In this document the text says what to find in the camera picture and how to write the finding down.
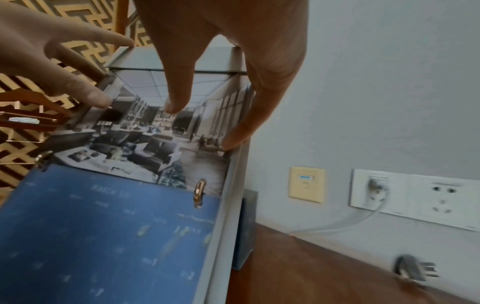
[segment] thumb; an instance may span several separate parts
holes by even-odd
[[[68,72],[46,57],[36,59],[33,66],[42,74],[31,75],[29,78],[42,83],[47,94],[49,92],[67,94],[96,108],[107,108],[113,101],[99,88]]]

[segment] gray wall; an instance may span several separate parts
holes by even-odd
[[[480,1],[310,2],[307,59],[251,142],[246,188],[282,231],[349,223],[354,168],[480,179]],[[327,170],[325,204],[289,199],[291,166]],[[480,233],[380,214],[310,241],[383,267],[412,253],[480,301]]]

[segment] power outlet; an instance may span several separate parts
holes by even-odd
[[[369,189],[369,181],[372,178],[382,181],[389,187],[388,197],[385,191]],[[406,174],[356,169],[353,172],[350,206],[376,210],[385,199],[388,199],[382,213],[408,216],[410,210],[407,193],[408,175]]]
[[[409,195],[418,219],[478,231],[479,189],[475,180],[412,175]]]

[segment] ceiling in photo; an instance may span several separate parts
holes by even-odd
[[[151,106],[163,106],[169,96],[165,73],[161,71],[120,70],[115,73]],[[227,74],[195,74],[188,107],[201,103],[227,79]]]

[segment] blue calendar page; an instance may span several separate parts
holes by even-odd
[[[1,304],[190,304],[220,199],[50,165],[0,208]]]

